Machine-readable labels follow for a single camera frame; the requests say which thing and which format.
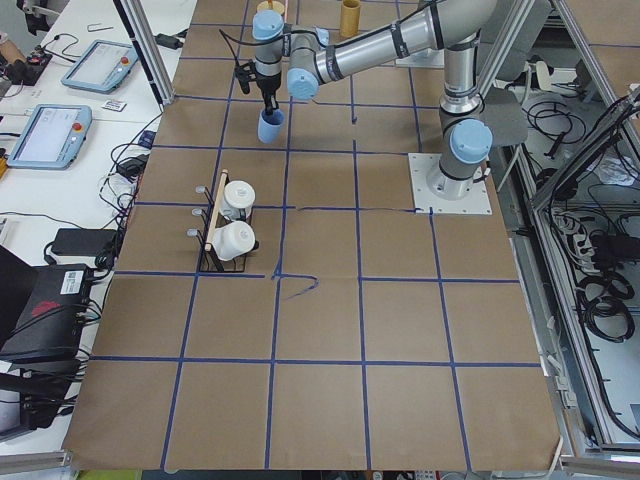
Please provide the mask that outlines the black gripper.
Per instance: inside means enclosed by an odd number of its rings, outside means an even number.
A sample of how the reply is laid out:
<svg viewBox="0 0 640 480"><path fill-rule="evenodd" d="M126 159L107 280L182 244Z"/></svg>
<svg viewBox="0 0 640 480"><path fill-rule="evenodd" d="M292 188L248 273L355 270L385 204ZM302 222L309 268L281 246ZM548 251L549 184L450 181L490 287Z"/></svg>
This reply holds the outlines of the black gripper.
<svg viewBox="0 0 640 480"><path fill-rule="evenodd" d="M279 109L277 91L280 88L280 75L256 75L256 84L261 91L264 101L264 110L267 115L272 115Z"/></svg>

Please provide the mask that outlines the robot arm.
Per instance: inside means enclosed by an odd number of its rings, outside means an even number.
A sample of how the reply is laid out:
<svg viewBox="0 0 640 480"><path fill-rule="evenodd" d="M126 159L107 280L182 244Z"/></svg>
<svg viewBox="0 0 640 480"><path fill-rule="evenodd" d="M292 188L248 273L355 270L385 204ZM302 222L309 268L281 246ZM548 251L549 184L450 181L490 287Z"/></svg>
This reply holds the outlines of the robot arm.
<svg viewBox="0 0 640 480"><path fill-rule="evenodd" d="M480 38L496 7L494 1L424 1L404 17L339 42L331 41L321 27L292 24L279 12L264 9L252 20L254 56L236 65L234 76L244 94L258 87L262 113L272 118L280 88L294 100L309 101L324 85L387 65L403 66L424 51L439 51L445 142L440 169L450 179L468 180L474 161L464 158L453 137L459 124L480 116L485 98L477 79Z"/></svg>

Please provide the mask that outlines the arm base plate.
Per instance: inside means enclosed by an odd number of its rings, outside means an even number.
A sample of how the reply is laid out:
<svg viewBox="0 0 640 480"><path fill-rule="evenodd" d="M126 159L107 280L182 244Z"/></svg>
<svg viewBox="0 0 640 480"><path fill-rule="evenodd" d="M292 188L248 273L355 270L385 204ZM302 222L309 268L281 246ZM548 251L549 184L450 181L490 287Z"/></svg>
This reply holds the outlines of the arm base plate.
<svg viewBox="0 0 640 480"><path fill-rule="evenodd" d="M425 68L425 69L439 69L444 68L444 51L424 49L414 54L395 60L397 67L405 68Z"/></svg>
<svg viewBox="0 0 640 480"><path fill-rule="evenodd" d="M440 169L440 154L408 155L414 210L423 214L491 215L482 168L467 180L452 180Z"/></svg>

